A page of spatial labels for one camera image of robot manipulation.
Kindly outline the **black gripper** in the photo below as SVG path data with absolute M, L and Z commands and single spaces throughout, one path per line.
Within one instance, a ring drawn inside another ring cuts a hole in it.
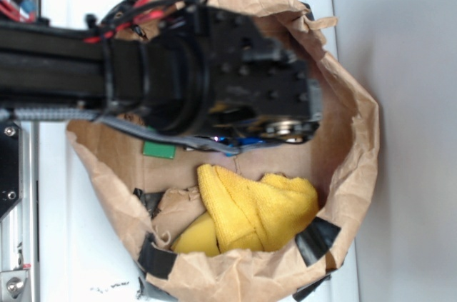
M 303 143 L 322 117 L 322 94 L 309 64 L 253 19 L 190 6 L 159 24 L 169 51 L 161 73 L 171 80 L 156 128 L 172 136 L 256 137 Z

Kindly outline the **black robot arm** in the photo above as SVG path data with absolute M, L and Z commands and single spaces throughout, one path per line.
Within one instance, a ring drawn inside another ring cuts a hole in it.
M 239 153 L 307 141 L 322 117 L 308 64 L 252 18 L 195 4 L 142 41 L 1 23 L 1 120 L 86 120 L 147 141 Z

